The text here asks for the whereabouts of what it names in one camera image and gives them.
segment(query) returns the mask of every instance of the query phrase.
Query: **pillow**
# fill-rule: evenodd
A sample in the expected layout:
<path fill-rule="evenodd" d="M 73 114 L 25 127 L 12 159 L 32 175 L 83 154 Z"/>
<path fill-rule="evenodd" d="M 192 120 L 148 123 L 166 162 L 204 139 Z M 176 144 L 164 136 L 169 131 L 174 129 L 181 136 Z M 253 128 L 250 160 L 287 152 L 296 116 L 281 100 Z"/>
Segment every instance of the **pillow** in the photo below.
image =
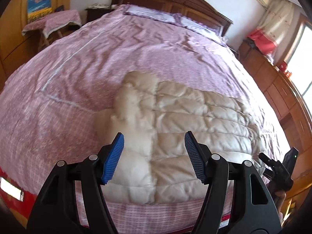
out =
<path fill-rule="evenodd" d="M 208 27 L 200 25 L 199 23 L 194 22 L 193 20 L 186 18 L 186 17 L 180 17 L 180 24 L 182 27 L 191 30 L 193 32 L 196 32 L 200 35 L 203 35 L 204 37 L 217 42 L 218 44 L 224 45 L 223 41 L 216 35 L 215 32 L 208 29 Z"/>
<path fill-rule="evenodd" d="M 139 7 L 137 5 L 126 6 L 124 13 L 126 15 L 138 16 L 153 19 L 155 21 L 161 21 L 168 24 L 177 25 L 175 14 L 168 12 L 158 11 L 154 9 L 148 9 L 145 7 Z"/>

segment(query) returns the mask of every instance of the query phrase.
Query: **purple bedspread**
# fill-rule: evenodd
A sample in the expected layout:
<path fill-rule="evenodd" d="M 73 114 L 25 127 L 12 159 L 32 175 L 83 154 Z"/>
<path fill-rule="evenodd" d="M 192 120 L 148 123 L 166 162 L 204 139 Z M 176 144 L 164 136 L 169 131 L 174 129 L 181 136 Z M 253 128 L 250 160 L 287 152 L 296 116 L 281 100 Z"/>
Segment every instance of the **purple bedspread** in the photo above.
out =
<path fill-rule="evenodd" d="M 58 160 L 78 162 L 97 153 L 94 113 L 112 106 L 124 75 L 133 70 L 247 99 L 263 133 L 271 135 L 265 141 L 269 157 L 283 159 L 289 145 L 277 117 L 228 48 L 121 10 L 57 40 L 6 82 L 0 95 L 0 167 L 11 179 L 38 194 Z M 227 201 L 224 213 L 230 210 Z M 81 223 L 87 224 L 79 191 L 77 202 Z M 159 234 L 192 226 L 201 203 L 107 205 L 120 233 Z"/>

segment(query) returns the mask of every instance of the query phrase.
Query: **wooden headboard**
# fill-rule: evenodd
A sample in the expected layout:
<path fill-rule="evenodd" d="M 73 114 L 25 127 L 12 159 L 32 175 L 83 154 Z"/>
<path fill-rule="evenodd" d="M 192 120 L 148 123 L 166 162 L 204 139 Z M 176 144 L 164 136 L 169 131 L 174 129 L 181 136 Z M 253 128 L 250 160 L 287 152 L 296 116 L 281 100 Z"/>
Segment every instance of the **wooden headboard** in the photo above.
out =
<path fill-rule="evenodd" d="M 217 12 L 204 0 L 112 0 L 112 4 L 135 4 L 150 9 L 170 13 L 181 13 L 210 28 L 216 29 L 220 36 L 224 36 L 233 22 Z"/>

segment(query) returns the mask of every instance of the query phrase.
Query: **painting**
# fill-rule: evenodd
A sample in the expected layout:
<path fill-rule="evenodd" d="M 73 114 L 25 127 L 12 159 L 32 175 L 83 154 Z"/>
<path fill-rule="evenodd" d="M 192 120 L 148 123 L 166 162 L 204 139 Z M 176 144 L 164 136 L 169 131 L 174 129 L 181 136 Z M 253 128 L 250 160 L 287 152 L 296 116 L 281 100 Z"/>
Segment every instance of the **painting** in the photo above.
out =
<path fill-rule="evenodd" d="M 52 13 L 51 0 L 27 0 L 27 21 L 31 23 Z"/>

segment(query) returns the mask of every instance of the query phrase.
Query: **small table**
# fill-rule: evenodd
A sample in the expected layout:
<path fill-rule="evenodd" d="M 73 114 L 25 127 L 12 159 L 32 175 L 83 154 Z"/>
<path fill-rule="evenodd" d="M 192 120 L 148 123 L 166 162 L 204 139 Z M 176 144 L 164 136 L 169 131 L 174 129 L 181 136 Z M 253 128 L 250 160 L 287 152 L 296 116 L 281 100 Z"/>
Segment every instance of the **small table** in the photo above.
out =
<path fill-rule="evenodd" d="M 27 24 L 21 34 L 24 36 L 28 31 L 39 30 L 41 36 L 38 52 L 40 52 L 44 45 L 50 45 L 48 41 L 49 35 L 56 31 L 59 38 L 62 38 L 63 36 L 60 32 L 60 29 L 67 26 L 68 24 L 74 24 L 80 27 L 82 26 L 80 15 L 77 10 L 59 11 L 46 15 L 43 18 Z"/>

